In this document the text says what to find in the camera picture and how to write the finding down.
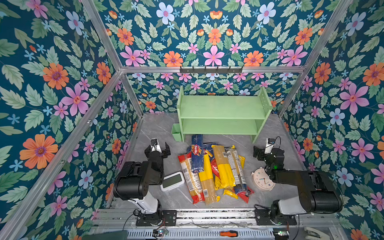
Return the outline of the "yellow spaghetti bag long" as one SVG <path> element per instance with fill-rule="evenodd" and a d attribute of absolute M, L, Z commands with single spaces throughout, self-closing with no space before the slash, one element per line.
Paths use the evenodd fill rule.
<path fill-rule="evenodd" d="M 218 202 L 220 198 L 218 198 L 216 194 L 214 175 L 208 154 L 204 155 L 204 171 L 199 173 L 199 178 L 203 189 L 205 204 L 208 206 Z"/>

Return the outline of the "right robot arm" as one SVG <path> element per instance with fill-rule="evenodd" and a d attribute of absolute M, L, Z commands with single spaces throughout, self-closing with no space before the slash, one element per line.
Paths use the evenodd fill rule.
<path fill-rule="evenodd" d="M 294 215 L 334 214 L 342 210 L 343 201 L 326 173 L 286 170 L 284 150 L 265 151 L 254 146 L 253 156 L 265 162 L 268 178 L 275 184 L 295 186 L 298 190 L 296 197 L 272 203 L 269 215 L 273 223 L 286 223 Z"/>

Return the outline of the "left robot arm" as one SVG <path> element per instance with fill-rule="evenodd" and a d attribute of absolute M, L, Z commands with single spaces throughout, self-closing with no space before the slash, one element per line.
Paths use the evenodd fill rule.
<path fill-rule="evenodd" d="M 118 174 L 113 187 L 113 195 L 129 201 L 139 209 L 138 217 L 150 225 L 161 224 L 164 214 L 161 203 L 149 192 L 149 186 L 160 186 L 164 180 L 164 159 L 171 154 L 165 144 L 149 145 L 145 149 L 146 161 L 126 162 Z"/>

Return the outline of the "yellow-banded spaghetti bag barcode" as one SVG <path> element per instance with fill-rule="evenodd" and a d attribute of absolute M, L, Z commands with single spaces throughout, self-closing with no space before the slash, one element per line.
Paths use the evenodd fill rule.
<path fill-rule="evenodd" d="M 217 163 L 218 171 L 220 174 L 221 185 L 223 188 L 229 188 L 235 186 L 235 178 L 227 153 L 224 146 L 212 145 L 215 160 Z"/>

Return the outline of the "blue Barilla spaghetti box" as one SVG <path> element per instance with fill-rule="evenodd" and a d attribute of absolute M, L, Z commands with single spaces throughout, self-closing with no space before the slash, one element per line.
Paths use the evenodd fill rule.
<path fill-rule="evenodd" d="M 203 135 L 192 135 L 191 160 L 192 172 L 200 173 L 204 171 L 204 148 Z"/>

